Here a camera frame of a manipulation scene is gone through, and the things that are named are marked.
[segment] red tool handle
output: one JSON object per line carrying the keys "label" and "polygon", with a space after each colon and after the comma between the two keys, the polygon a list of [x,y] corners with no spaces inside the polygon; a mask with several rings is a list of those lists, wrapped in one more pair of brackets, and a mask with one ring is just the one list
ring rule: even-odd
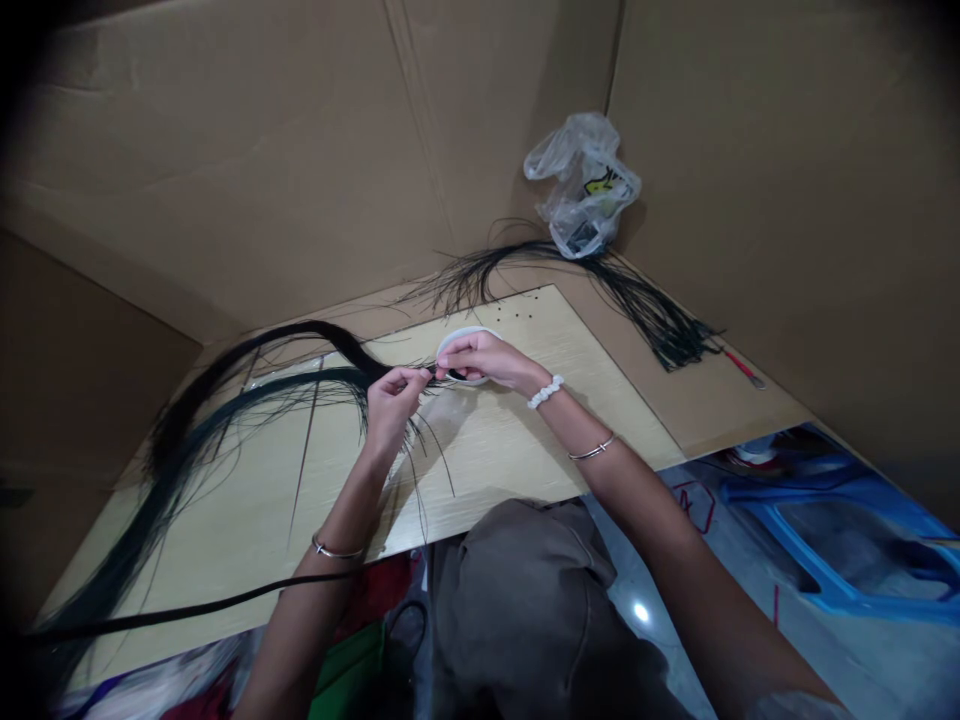
{"label": "red tool handle", "polygon": [[726,348],[724,348],[723,354],[726,355],[728,358],[730,358],[731,362],[733,362],[733,364],[736,365],[736,366],[740,369],[740,372],[742,372],[744,375],[746,375],[746,376],[750,379],[750,382],[753,383],[753,386],[754,386],[757,390],[766,390],[766,389],[767,389],[767,384],[766,384],[763,380],[761,380],[760,378],[758,378],[758,377],[756,376],[756,374],[753,372],[753,370],[751,370],[751,369],[748,368],[746,365],[744,365],[744,364],[740,361],[740,359],[737,358],[736,355],[734,355],[732,352],[730,352],[730,351],[727,350]]}

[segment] hand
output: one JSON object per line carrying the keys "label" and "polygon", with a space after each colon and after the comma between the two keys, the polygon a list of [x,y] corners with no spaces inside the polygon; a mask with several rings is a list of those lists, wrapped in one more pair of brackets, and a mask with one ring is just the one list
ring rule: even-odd
{"label": "hand", "polygon": [[516,390],[527,399],[549,385],[552,376],[510,343],[480,330],[457,338],[437,358],[437,379],[453,368],[467,380],[484,375],[498,385]]}
{"label": "hand", "polygon": [[367,445],[390,456],[400,452],[407,420],[420,407],[420,393],[430,382],[426,368],[394,368],[367,391]]}

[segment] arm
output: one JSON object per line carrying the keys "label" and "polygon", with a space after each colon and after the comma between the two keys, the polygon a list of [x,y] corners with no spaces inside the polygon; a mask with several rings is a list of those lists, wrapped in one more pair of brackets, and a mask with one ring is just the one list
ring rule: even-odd
{"label": "arm", "polygon": [[[455,341],[438,364],[457,368],[468,379],[486,374],[527,398],[551,382],[543,367],[486,332]],[[572,455],[610,438],[611,430],[562,386],[537,412]],[[789,691],[839,705],[717,560],[656,473],[626,443],[617,440],[577,467],[650,569],[717,715],[742,718],[760,698]]]}
{"label": "arm", "polygon": [[[427,370],[394,368],[370,387],[367,440],[317,541],[347,554],[366,547],[376,527],[380,492],[430,379]],[[294,572],[326,575],[355,568],[361,557],[340,560],[307,549]],[[297,585],[280,595],[253,663],[235,720],[303,718],[313,698],[323,658],[343,614],[351,580]]]}

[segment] clear plastic bag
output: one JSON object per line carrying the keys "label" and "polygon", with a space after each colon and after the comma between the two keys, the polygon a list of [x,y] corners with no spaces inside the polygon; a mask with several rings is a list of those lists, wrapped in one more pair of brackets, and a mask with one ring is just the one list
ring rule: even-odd
{"label": "clear plastic bag", "polygon": [[620,213],[640,195],[640,178],[617,160],[620,135],[600,113],[567,118],[523,161],[529,180],[556,176],[537,212],[565,258],[602,252],[617,234]]}

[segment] forearm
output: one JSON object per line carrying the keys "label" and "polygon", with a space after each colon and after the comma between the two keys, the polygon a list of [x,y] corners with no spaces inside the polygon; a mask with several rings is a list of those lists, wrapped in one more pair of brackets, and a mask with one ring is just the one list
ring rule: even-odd
{"label": "forearm", "polygon": [[[536,382],[543,387],[548,377],[544,372]],[[574,455],[596,448],[612,433],[563,389],[538,410]],[[775,692],[800,690],[838,702],[626,443],[615,441],[605,452],[576,464],[650,569],[720,717],[742,718],[753,703]]]}
{"label": "forearm", "polygon": [[[391,453],[370,442],[364,445],[333,508],[317,533],[332,552],[347,554],[366,546]],[[310,546],[294,577],[342,573],[362,558],[340,560],[318,554]],[[352,579],[287,588],[263,637],[250,680],[234,715],[238,720],[260,717],[306,717],[313,687],[350,594]]]}

